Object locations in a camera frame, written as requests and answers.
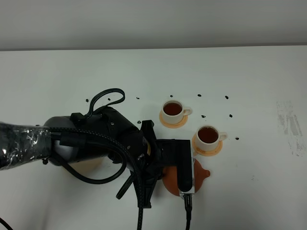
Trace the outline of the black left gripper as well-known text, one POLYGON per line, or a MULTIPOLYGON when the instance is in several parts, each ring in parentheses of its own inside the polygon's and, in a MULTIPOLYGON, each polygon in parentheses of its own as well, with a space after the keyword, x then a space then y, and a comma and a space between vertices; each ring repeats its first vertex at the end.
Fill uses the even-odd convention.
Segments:
POLYGON ((142 182, 143 208, 151 208, 151 197, 163 167, 157 163, 161 151, 156 144, 154 123, 143 120, 137 128, 120 112, 103 106, 86 115, 55 116, 45 122, 51 132, 50 161, 62 166, 70 174, 84 182, 94 182, 75 171, 69 163, 107 156, 114 164, 121 164, 112 176, 102 179, 111 182, 128 168, 129 182, 142 182))

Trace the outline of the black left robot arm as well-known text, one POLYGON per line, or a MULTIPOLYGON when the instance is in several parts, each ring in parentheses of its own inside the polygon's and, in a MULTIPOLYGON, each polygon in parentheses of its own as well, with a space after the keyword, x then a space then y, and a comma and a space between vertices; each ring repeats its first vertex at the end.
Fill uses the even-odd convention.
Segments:
POLYGON ((92 113, 57 116, 44 126, 21 126, 1 123, 0 167, 3 170, 36 160, 64 167, 88 184, 106 184, 117 179, 125 169, 130 176, 120 188, 122 198, 134 186, 139 208, 150 208, 150 199, 166 161, 153 122, 145 120, 137 128, 121 113, 103 106, 92 113), (105 179, 81 175, 71 164, 109 157, 120 169, 105 179))

